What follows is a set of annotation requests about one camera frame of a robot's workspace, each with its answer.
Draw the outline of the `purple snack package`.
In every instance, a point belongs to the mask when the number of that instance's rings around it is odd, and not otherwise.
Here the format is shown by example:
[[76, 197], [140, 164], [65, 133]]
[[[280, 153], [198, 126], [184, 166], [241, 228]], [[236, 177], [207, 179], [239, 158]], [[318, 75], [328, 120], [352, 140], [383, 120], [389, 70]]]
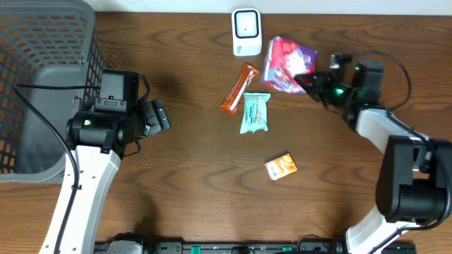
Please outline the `purple snack package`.
[[316, 50], [297, 44], [293, 40], [274, 37], [268, 43], [261, 82], [280, 92], [305, 94], [294, 77], [313, 73], [317, 55]]

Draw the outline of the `green wipes packet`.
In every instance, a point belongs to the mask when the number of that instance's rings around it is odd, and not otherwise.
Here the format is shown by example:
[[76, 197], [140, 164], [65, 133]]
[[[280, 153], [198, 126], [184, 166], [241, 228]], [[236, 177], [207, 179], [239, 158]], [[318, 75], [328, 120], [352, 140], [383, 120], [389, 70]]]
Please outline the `green wipes packet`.
[[268, 130], [267, 102], [270, 93], [244, 93], [244, 114], [240, 133], [255, 133]]

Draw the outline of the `orange snack bar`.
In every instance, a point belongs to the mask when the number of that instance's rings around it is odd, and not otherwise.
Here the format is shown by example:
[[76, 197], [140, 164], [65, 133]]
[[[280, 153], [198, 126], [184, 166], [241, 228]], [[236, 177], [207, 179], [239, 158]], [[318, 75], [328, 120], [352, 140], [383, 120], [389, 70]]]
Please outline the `orange snack bar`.
[[220, 110], [227, 112], [231, 116], [235, 116], [242, 95], [259, 73], [260, 70], [257, 67], [250, 63], [245, 63], [239, 79], [220, 106]]

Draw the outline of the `small orange packet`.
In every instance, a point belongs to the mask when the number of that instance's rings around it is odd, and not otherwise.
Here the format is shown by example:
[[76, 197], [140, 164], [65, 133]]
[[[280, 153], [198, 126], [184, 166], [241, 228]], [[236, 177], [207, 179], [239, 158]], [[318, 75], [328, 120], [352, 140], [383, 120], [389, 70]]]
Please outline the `small orange packet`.
[[277, 181], [297, 171], [297, 166], [290, 153], [286, 153], [264, 164], [272, 181]]

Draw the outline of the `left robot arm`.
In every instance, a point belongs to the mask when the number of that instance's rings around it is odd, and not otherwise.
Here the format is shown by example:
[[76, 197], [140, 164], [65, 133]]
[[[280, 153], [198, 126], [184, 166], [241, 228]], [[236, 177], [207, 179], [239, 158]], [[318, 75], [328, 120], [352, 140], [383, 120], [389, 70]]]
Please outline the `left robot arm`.
[[159, 99], [139, 95], [139, 73], [106, 68], [100, 94], [66, 124], [66, 167], [41, 253], [93, 253], [109, 187], [126, 146], [170, 128]]

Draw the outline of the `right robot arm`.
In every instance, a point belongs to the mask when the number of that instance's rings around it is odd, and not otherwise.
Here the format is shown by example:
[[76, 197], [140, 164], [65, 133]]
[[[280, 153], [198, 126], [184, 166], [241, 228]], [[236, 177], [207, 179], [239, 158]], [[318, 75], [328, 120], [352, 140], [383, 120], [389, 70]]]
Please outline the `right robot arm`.
[[374, 208], [343, 239], [317, 253], [393, 253], [398, 237], [434, 229], [451, 215], [451, 142], [419, 133], [380, 104], [382, 62], [358, 61], [352, 82], [344, 83], [351, 60], [334, 54], [329, 71], [294, 77], [308, 96], [326, 109], [333, 107], [383, 154]]

